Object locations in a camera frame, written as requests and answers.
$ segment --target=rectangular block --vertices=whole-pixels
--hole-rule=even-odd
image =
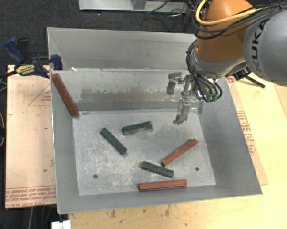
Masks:
[[[126,154],[126,147],[121,142],[119,142],[118,139],[114,137],[108,129],[103,128],[100,131],[100,134],[119,152],[119,154]]]
[[[161,176],[168,177],[168,178],[172,178],[174,175],[174,171],[163,168],[161,166],[151,164],[151,163],[146,162],[146,161],[142,162],[141,169],[147,170],[147,171],[150,171],[150,172],[153,172],[153,173],[156,173],[156,174],[159,174]]]
[[[176,158],[178,158],[180,155],[182,155],[184,152],[186,152],[187,150],[189,150],[190,148],[195,146],[197,143],[198,143],[198,141],[196,139],[193,139],[189,143],[187,143],[186,145],[184,145],[181,148],[177,149],[174,153],[172,153],[171,155],[169,155],[167,158],[165,158],[162,161],[162,166],[163,167],[167,166],[172,161],[174,161]]]
[[[175,187],[186,187],[187,181],[183,180],[173,180],[173,181],[155,181],[155,182],[144,182],[138,184],[139,191],[156,190],[156,189],[166,189]]]
[[[129,126],[123,127],[121,129],[121,131],[122,131],[123,135],[129,135],[129,134],[133,134],[136,132],[149,130],[149,129],[152,129],[152,122],[151,121],[147,121],[147,122],[143,122],[143,123],[139,123],[139,124],[135,124],[135,125],[129,125]]]
[[[59,92],[61,98],[65,102],[67,109],[71,113],[71,116],[73,116],[73,117],[78,116],[79,115],[78,108],[75,105],[75,103],[73,102],[72,97],[68,93],[61,77],[58,74],[54,74],[51,79],[52,79],[54,85],[56,86],[56,88],[58,89],[58,92]]]

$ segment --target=cardboard sheet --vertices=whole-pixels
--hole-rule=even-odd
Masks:
[[[231,93],[261,185],[267,184],[260,157],[233,79]],[[52,144],[51,92],[48,79],[8,78],[6,208],[56,203]]]

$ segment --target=cardboard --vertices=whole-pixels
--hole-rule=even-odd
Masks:
[[[267,184],[238,89],[228,79],[257,176]],[[50,81],[37,76],[8,78],[5,208],[56,203]]]
[[[234,101],[242,105],[255,139],[256,148],[252,146],[250,152],[257,154],[259,149],[267,175],[268,185],[261,187],[263,195],[69,214],[72,228],[287,228],[287,120],[274,85],[259,81],[266,88],[247,80],[231,83],[232,90],[240,94],[240,101],[236,101],[236,92],[233,94]],[[241,122],[245,121],[244,115],[240,116]]]

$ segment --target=floor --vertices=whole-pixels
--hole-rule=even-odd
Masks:
[[[248,1],[254,5],[269,3],[268,0]],[[5,73],[7,64],[14,64],[13,59],[3,50],[3,44],[11,37],[29,37],[32,55],[48,55],[47,27],[192,33],[185,18],[169,18],[158,13],[84,12],[79,11],[78,0],[0,0],[0,75]],[[1,92],[0,110],[4,117],[6,99],[6,92]],[[66,217],[59,216],[56,208],[50,206],[6,210],[3,204],[4,188],[5,145],[0,149],[0,228],[50,228],[51,221]]]

